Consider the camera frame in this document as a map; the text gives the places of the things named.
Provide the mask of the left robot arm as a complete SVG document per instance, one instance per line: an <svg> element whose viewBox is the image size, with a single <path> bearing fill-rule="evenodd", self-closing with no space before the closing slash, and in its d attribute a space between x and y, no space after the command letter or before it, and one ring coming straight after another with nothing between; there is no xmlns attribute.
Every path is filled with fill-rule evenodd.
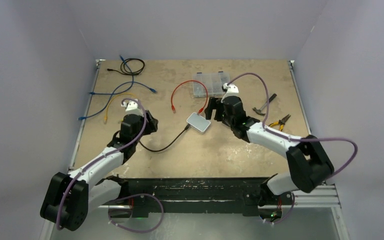
<svg viewBox="0 0 384 240"><path fill-rule="evenodd" d="M147 110L145 115L127 114L110 142L93 160L69 173L56 173L50 180L39 215L58 229L77 230L98 199L126 203L129 191L117 181L104 177L125 164L136 152L142 136L158 130L159 121Z"/></svg>

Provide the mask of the white network switch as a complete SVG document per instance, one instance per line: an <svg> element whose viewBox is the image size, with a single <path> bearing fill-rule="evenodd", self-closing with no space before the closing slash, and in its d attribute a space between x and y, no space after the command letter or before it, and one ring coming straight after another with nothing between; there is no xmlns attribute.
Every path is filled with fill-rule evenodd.
<svg viewBox="0 0 384 240"><path fill-rule="evenodd" d="M186 122L197 132L204 134L211 125L211 121L205 117L193 112L187 119Z"/></svg>

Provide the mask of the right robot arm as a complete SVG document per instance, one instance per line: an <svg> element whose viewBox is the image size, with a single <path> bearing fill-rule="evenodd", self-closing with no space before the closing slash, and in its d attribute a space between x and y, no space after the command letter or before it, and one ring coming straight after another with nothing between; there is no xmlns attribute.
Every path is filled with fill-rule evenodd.
<svg viewBox="0 0 384 240"><path fill-rule="evenodd" d="M237 96L210 97L204 113L206 119L213 118L229 127L238 139L263 146L286 159L288 172L276 173L260 185L260 207L274 203L287 192L310 193L335 171L317 137L288 135L265 125L246 114Z"/></svg>

